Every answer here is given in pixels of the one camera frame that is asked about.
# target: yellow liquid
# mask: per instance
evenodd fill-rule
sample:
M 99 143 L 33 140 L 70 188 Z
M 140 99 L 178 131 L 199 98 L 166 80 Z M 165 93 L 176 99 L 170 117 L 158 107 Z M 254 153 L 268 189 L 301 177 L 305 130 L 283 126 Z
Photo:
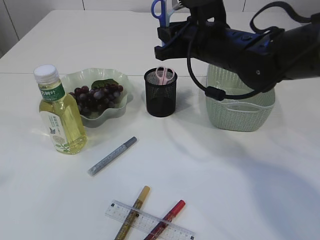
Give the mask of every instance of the yellow liquid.
M 40 89 L 53 89 L 61 84 L 61 81 L 53 84 L 41 85 Z M 69 144 L 70 152 L 59 153 L 74 155 L 77 154 L 87 142 L 85 128 L 78 110 L 77 102 L 73 96 L 66 93 L 64 97 L 57 101 L 47 102 L 42 100 L 39 105 L 39 112 L 46 111 L 56 114 L 61 119 L 66 139 Z

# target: ruler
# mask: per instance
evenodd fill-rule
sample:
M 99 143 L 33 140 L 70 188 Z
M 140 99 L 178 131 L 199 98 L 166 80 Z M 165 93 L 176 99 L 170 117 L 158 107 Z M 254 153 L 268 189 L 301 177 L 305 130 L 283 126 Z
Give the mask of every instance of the ruler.
M 128 206 L 116 200 L 112 201 L 111 205 L 106 210 L 105 215 L 121 223 L 124 223 L 126 220 L 126 217 L 128 216 L 131 210 L 136 212 L 136 218 L 131 226 L 146 234 L 149 234 L 159 222 L 163 222 L 165 224 L 168 224 L 168 226 L 161 233 L 160 238 L 164 240 L 194 240 L 195 239 L 195 233 L 192 231 L 189 231 L 183 227 L 174 225 L 171 222 L 162 220 L 161 218 L 150 215 L 146 212 L 135 209 L 131 206 Z

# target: green leaf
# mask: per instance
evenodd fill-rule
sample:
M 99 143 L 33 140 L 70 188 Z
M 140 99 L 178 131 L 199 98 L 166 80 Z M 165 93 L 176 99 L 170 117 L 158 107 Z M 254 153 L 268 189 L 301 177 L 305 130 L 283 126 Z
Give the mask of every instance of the green leaf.
M 119 83 L 117 83 L 115 80 L 113 80 L 112 78 L 109 79 L 105 79 L 105 80 L 98 80 L 98 81 L 94 81 L 91 85 L 91 88 L 93 89 L 94 87 L 96 88 L 101 88 L 104 87 L 107 84 L 117 84 L 119 85 Z

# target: purple grapes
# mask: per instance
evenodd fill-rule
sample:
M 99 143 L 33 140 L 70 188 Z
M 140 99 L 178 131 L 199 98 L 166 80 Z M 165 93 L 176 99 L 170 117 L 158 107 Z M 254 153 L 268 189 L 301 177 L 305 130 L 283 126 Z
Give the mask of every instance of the purple grapes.
M 85 102 L 88 99 L 87 95 L 85 93 L 81 93 L 79 96 L 79 100 L 82 102 Z
M 119 92 L 119 91 L 115 91 L 115 92 L 113 93 L 113 96 L 114 96 L 115 98 L 120 97 L 120 92 Z
M 100 99 L 102 99 L 104 96 L 105 96 L 105 93 L 104 93 L 103 91 L 101 91 L 101 90 L 96 91 L 96 92 L 93 94 L 93 97 L 94 97 L 94 99 L 96 99 L 96 100 L 100 100 Z
M 89 87 L 88 86 L 83 86 L 81 88 L 81 91 L 82 91 L 83 94 L 87 94 L 89 92 Z
M 76 95 L 76 96 L 79 96 L 81 93 L 82 93 L 82 91 L 81 91 L 81 88 L 80 88 L 80 87 L 77 87 L 77 88 L 74 90 L 74 95 Z
M 113 109 L 115 107 L 115 103 L 113 101 L 109 102 L 109 108 Z
M 108 108 L 115 108 L 115 100 L 121 97 L 123 90 L 123 86 L 113 83 L 92 89 L 88 86 L 77 87 L 69 94 L 75 98 L 80 114 L 88 117 L 92 112 L 101 114 Z

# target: scissors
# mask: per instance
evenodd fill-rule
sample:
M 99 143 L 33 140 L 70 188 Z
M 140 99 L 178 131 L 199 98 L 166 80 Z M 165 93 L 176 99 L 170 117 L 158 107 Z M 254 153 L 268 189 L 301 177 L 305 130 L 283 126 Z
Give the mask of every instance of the scissors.
M 155 8 L 156 4 L 158 2 L 161 2 L 161 14 L 156 15 Z M 172 9 L 170 12 L 167 12 L 167 0 L 154 0 L 151 5 L 151 13 L 152 16 L 159 20 L 160 27 L 169 27 L 170 24 L 170 17 L 172 14 L 174 14 L 175 10 Z
M 172 72 L 172 77 L 168 78 L 168 71 Z M 166 68 L 164 66 L 159 66 L 155 70 L 155 75 L 159 79 L 159 85 L 167 85 L 172 79 L 175 78 L 175 71 L 171 68 Z

